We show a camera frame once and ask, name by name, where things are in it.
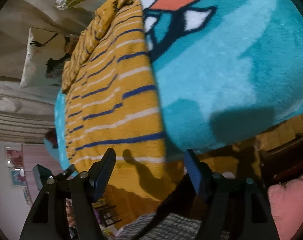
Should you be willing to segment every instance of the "bed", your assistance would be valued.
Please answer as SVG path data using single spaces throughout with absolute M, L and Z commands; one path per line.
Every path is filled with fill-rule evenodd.
M 303 114 L 303 0 L 141 2 L 165 130 L 163 163 L 180 160 L 187 148 L 203 153 Z M 88 21 L 79 19 L 84 29 Z M 55 124 L 63 168 L 69 164 L 65 123 L 59 93 Z

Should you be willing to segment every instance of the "yellow striped blanket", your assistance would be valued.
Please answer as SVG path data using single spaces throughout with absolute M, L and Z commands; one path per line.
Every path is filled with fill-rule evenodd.
M 174 185 L 144 185 L 146 176 L 164 180 L 165 144 L 141 2 L 108 0 L 95 15 L 63 71 L 67 157 L 78 171 L 88 170 L 112 147 L 110 184 L 164 198 Z

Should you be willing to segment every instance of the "clamp jaw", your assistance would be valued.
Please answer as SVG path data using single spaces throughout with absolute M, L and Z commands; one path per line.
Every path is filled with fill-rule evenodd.
M 210 202 L 195 239 L 219 240 L 227 206 L 233 200 L 235 219 L 229 240 L 279 240 L 270 208 L 253 179 L 226 179 L 200 162 L 192 149 L 184 152 L 184 163 L 197 195 Z
M 24 224 L 20 240 L 70 240 L 66 198 L 73 203 L 79 240 L 104 240 L 91 203 L 103 196 L 116 163 L 109 148 L 101 161 L 71 180 L 59 174 L 49 178 L 39 192 Z

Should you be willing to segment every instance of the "pink pillow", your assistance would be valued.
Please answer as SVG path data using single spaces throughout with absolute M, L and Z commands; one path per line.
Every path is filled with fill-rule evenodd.
M 280 240 L 290 240 L 303 223 L 303 175 L 271 186 L 268 197 Z

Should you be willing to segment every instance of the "curtain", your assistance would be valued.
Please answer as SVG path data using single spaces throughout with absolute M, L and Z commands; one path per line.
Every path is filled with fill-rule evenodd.
M 43 143 L 54 127 L 54 104 L 59 87 L 19 88 L 0 81 L 0 141 Z

